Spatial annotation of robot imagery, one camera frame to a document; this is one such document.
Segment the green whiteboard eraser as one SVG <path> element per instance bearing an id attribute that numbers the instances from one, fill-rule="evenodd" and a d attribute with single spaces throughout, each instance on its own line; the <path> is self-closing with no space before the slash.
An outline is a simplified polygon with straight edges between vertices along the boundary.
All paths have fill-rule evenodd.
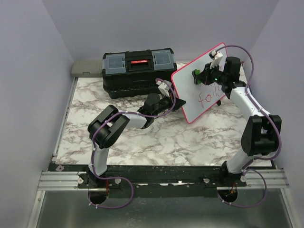
<path id="1" fill-rule="evenodd" d="M 201 81 L 198 78 L 198 75 L 200 74 L 200 70 L 199 69 L 194 69 L 192 71 L 192 76 L 194 78 L 194 84 L 199 85 L 201 84 Z"/>

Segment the pink framed whiteboard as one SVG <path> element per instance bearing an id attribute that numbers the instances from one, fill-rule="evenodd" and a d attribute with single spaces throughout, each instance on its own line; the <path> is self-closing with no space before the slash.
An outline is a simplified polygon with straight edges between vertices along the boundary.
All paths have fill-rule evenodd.
<path id="1" fill-rule="evenodd" d="M 203 71 L 205 65 L 212 61 L 209 53 L 223 46 L 225 46 L 223 42 L 218 44 L 211 50 L 182 66 L 171 75 L 171 81 L 178 98 L 186 101 L 186 104 L 181 108 L 189 124 L 194 122 L 204 112 L 215 105 L 218 100 L 225 96 L 220 85 L 216 83 L 211 85 L 201 83 L 197 85 L 194 83 L 194 77 L 192 75 L 193 70 Z"/>

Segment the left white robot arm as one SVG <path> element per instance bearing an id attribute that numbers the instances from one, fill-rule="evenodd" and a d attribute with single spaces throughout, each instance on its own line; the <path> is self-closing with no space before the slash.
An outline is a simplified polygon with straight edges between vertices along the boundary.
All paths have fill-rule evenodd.
<path id="1" fill-rule="evenodd" d="M 156 118 L 180 109 L 186 101 L 174 95 L 161 98 L 149 94 L 137 112 L 122 111 L 113 105 L 107 106 L 88 126 L 89 138 L 93 143 L 89 163 L 89 182 L 96 188 L 105 183 L 109 149 L 126 128 L 146 129 Z"/>

